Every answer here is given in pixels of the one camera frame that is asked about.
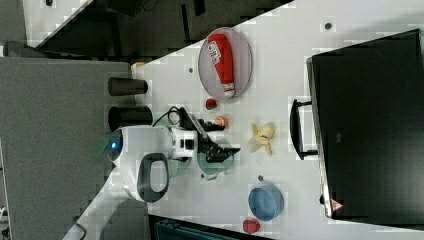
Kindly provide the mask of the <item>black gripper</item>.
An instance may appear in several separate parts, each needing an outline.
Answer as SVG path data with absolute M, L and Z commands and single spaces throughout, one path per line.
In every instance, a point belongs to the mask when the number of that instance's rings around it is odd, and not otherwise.
M 189 114 L 183 107 L 179 109 L 180 123 L 179 126 L 185 130 L 191 130 L 197 132 L 198 137 L 198 149 L 201 144 L 214 144 L 215 142 L 209 137 L 208 132 L 212 131 L 223 131 L 224 126 L 220 126 L 210 121 L 204 121 L 203 119 L 197 119 L 194 115 Z M 239 148 L 233 147 L 222 147 L 217 146 L 213 150 L 214 160 L 226 160 L 231 156 L 234 156 L 240 151 Z

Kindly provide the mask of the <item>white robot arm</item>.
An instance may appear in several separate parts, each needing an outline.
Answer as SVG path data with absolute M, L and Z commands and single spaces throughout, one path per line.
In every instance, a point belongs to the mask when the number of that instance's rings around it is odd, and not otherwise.
M 152 167 L 171 160 L 187 161 L 202 155 L 208 163 L 221 163 L 239 152 L 214 142 L 204 124 L 180 107 L 177 125 L 133 125 L 111 133 L 103 153 L 114 164 L 105 184 L 88 207 L 74 219 L 62 240 L 100 240 L 104 227 L 118 207 L 133 199 L 155 203 L 168 188 L 152 188 Z

